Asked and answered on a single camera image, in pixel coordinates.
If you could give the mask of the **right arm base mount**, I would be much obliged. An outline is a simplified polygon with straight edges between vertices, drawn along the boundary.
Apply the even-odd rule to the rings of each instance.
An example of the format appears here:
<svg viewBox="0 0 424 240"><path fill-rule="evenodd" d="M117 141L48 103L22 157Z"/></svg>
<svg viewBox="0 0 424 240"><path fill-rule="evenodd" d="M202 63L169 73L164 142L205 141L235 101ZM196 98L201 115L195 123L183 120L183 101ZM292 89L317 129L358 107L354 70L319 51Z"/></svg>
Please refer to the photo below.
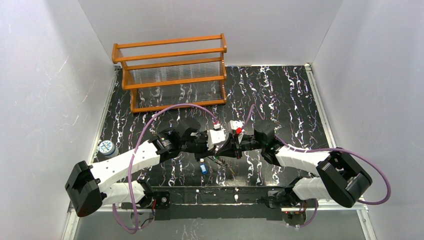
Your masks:
<svg viewBox="0 0 424 240"><path fill-rule="evenodd" d="M313 200L301 200L295 193L289 189L269 190L266 196L257 200L257 203L265 204L270 209L284 209L290 210L283 211L283 219L288 221L298 221L303 224L307 221L307 209L310 204L314 208L315 202Z"/></svg>

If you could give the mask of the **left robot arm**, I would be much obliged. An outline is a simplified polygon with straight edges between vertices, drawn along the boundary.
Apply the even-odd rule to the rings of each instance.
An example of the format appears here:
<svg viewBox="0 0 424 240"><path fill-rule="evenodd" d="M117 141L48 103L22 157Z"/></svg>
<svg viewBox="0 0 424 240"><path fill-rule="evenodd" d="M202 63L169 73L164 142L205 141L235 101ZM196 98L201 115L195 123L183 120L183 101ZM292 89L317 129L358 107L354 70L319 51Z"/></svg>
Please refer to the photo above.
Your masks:
<svg viewBox="0 0 424 240"><path fill-rule="evenodd" d="M160 204L165 193L155 193L143 180L122 182L125 177L176 158L181 152L196 159L213 156L217 145L225 141L220 124L201 131L193 118L183 118L176 127L168 127L144 141L137 150L129 150L110 159L73 167L65 190L78 217L86 217L100 207L135 201L141 208Z"/></svg>

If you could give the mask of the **silver keyring holder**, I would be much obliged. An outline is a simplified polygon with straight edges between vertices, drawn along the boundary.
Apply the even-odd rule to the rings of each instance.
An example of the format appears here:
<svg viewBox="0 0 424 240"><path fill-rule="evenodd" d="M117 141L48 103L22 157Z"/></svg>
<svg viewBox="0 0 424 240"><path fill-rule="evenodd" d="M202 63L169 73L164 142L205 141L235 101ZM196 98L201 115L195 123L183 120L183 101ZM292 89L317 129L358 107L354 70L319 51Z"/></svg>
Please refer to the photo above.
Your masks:
<svg viewBox="0 0 424 240"><path fill-rule="evenodd" d="M218 165L218 174L222 179L234 180L236 173L232 165L219 156L213 156L211 160Z"/></svg>

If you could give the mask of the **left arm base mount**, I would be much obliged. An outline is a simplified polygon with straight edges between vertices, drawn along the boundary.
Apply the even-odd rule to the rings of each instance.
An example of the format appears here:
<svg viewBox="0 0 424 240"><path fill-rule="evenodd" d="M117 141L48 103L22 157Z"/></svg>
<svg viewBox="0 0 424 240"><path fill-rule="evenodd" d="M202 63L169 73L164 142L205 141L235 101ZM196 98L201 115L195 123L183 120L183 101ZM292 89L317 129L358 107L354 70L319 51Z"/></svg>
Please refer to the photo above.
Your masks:
<svg viewBox="0 0 424 240"><path fill-rule="evenodd" d="M153 190L148 192L136 203L137 209L162 210L170 207L170 193L168 191Z"/></svg>

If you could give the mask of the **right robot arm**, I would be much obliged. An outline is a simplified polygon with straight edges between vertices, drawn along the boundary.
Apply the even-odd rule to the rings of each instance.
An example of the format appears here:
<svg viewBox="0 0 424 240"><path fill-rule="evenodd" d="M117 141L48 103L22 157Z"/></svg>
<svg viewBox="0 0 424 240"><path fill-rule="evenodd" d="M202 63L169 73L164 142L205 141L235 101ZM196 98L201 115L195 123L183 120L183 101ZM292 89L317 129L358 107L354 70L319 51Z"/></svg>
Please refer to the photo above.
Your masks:
<svg viewBox="0 0 424 240"><path fill-rule="evenodd" d="M373 183L371 176L341 148L311 151L284 144L275 135L275 124L270 120L256 121L253 134L245 134L241 121L232 120L230 126L228 138L216 156L240 159L243 152L260 150L269 164L313 174L273 193L269 200L276 204L293 206L309 199L325 199L351 208Z"/></svg>

